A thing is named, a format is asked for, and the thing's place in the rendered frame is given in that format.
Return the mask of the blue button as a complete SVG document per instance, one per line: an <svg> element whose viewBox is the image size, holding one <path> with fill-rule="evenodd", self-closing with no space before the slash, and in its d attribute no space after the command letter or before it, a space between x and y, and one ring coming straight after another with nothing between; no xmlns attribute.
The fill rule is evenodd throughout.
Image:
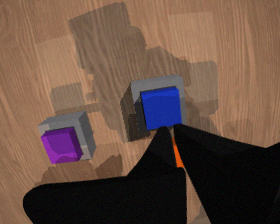
<svg viewBox="0 0 280 224"><path fill-rule="evenodd" d="M177 74L131 81L132 99L139 133L157 131L159 127L186 126L184 81Z"/></svg>

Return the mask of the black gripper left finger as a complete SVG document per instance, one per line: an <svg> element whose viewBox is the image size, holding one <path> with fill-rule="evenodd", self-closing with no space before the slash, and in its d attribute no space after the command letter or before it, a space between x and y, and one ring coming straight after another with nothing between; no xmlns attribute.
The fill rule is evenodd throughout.
<svg viewBox="0 0 280 224"><path fill-rule="evenodd" d="M124 177L40 184L22 198L32 224L186 224L186 172L159 127Z"/></svg>

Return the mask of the orange block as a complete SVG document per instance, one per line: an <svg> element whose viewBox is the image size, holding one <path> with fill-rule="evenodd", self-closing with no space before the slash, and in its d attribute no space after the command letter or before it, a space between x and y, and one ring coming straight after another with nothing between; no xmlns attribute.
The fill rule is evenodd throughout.
<svg viewBox="0 0 280 224"><path fill-rule="evenodd" d="M175 152L177 167L184 167L184 166L182 166L182 161L181 161L181 158L180 158L179 151L177 151L174 138L171 138L171 142L172 142L172 146L174 146L174 152Z"/></svg>

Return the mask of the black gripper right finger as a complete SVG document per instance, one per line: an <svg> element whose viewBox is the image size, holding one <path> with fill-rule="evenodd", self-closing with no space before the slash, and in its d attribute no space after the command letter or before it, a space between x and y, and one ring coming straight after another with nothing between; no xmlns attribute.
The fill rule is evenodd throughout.
<svg viewBox="0 0 280 224"><path fill-rule="evenodd" d="M280 142L236 142L174 124L182 166L211 224L274 224L280 214Z"/></svg>

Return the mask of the purple button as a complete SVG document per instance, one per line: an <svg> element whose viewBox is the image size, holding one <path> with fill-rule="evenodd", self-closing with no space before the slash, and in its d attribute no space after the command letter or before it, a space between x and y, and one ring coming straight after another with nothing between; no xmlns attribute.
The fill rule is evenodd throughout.
<svg viewBox="0 0 280 224"><path fill-rule="evenodd" d="M51 164L94 157L96 146L85 111L46 118L37 129Z"/></svg>

